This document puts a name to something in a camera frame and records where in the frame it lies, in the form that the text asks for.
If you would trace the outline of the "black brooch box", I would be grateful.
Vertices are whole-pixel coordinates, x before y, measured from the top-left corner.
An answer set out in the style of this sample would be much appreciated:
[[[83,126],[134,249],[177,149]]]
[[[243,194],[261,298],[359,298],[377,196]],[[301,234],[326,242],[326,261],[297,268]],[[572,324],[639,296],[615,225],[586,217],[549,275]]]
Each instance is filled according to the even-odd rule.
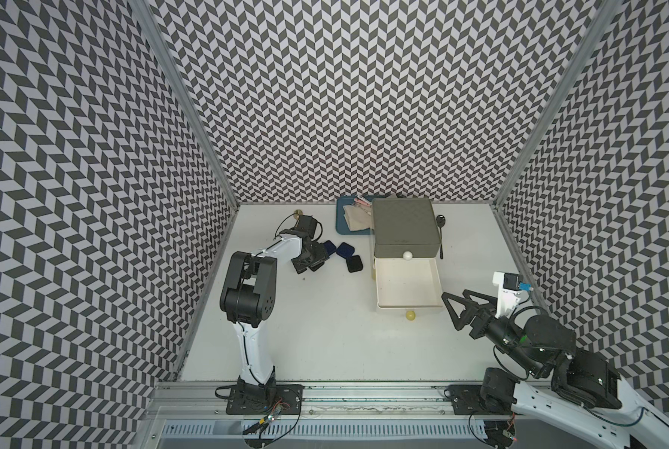
[[[364,269],[364,264],[360,256],[351,256],[346,260],[349,273],[360,272]]]

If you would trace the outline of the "three-drawer storage cabinet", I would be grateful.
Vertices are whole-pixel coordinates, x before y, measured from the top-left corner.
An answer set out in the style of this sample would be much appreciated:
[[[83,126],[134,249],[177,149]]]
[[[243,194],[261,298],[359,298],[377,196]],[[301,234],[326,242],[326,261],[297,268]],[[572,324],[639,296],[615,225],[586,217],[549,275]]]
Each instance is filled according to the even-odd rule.
[[[376,198],[370,248],[376,306],[413,322],[442,309],[439,232],[428,198]]]

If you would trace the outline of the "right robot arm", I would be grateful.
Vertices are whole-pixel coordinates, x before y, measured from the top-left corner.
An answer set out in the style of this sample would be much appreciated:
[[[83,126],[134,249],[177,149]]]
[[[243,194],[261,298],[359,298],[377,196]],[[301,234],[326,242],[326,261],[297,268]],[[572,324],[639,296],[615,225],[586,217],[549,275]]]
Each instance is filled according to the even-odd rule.
[[[450,385],[456,415],[536,418],[598,448],[669,448],[669,417],[641,396],[603,355],[577,346],[576,334],[547,314],[518,326],[498,317],[495,297],[445,293],[456,330],[486,338],[525,372],[489,368],[480,385]]]

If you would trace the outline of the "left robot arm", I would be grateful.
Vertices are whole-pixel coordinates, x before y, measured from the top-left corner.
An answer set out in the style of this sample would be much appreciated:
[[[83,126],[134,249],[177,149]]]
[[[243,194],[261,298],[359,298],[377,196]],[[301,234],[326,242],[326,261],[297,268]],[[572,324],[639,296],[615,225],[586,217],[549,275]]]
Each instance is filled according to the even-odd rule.
[[[232,254],[220,294],[220,310],[235,329],[241,355],[236,389],[261,401],[277,392],[276,368],[265,348],[265,322],[274,312],[278,264],[290,263],[302,274],[316,271],[329,258],[320,242],[321,222],[303,213],[293,216],[294,226],[277,230],[269,245]]]

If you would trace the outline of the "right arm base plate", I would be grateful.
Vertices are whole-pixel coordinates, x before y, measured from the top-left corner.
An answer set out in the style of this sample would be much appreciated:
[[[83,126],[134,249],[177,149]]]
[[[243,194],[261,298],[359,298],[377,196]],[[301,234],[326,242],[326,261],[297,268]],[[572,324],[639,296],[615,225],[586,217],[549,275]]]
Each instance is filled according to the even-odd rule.
[[[512,388],[478,384],[449,385],[445,398],[458,416],[511,415],[518,402]]]

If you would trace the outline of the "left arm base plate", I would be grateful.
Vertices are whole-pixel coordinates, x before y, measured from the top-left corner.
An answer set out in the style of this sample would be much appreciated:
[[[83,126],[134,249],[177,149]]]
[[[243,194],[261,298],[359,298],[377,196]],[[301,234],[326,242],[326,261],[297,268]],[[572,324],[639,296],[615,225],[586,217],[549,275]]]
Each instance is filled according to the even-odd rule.
[[[299,415],[302,411],[304,386],[297,384],[256,387],[237,385],[227,400],[227,415],[264,416],[281,400],[282,415]]]

